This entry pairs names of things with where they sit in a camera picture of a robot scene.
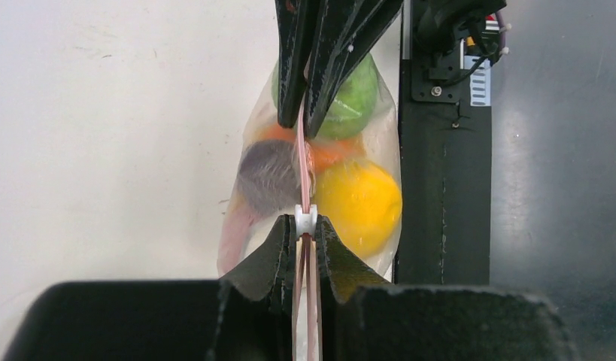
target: green fruit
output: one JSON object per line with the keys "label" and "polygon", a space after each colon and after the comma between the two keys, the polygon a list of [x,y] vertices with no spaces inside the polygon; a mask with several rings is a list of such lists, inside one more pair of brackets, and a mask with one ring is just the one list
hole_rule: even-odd
{"label": "green fruit", "polygon": [[[272,73],[272,100],[279,96],[278,64]],[[319,136],[341,140],[359,134],[369,123],[378,98],[378,70],[368,54],[339,88]]]}

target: yellow component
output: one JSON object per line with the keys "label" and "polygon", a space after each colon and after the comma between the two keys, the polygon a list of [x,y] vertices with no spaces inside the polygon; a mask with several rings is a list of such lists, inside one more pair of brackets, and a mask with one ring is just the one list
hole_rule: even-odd
{"label": "yellow component", "polygon": [[366,159],[349,159],[321,173],[314,203],[343,244],[361,259],[383,249],[403,208],[392,176]]}

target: white clip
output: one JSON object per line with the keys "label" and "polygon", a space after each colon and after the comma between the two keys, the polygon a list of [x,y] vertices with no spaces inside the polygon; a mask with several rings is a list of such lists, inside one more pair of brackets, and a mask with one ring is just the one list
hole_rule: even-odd
{"label": "white clip", "polygon": [[301,237],[305,233],[314,237],[314,232],[317,230],[317,216],[317,205],[310,206],[310,213],[303,213],[301,205],[296,205],[294,207],[297,237]]}

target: bag of fruit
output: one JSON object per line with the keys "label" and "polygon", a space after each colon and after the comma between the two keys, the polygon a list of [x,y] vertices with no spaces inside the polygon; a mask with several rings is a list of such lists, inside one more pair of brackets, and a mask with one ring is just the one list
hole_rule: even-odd
{"label": "bag of fruit", "polygon": [[[281,214],[301,203],[296,133],[277,123],[278,70],[244,131],[237,179],[223,220],[217,270],[224,275],[266,239]],[[312,204],[339,238],[380,275],[401,232],[396,106],[368,54],[341,85],[317,137],[308,141]]]}

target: screw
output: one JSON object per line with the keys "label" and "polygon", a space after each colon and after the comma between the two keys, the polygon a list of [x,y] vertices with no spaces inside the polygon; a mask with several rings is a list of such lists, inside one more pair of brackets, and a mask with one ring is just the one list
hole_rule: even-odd
{"label": "screw", "polygon": [[434,86],[432,88],[432,96],[441,96],[442,93],[443,93],[443,88],[441,88],[440,86]]}

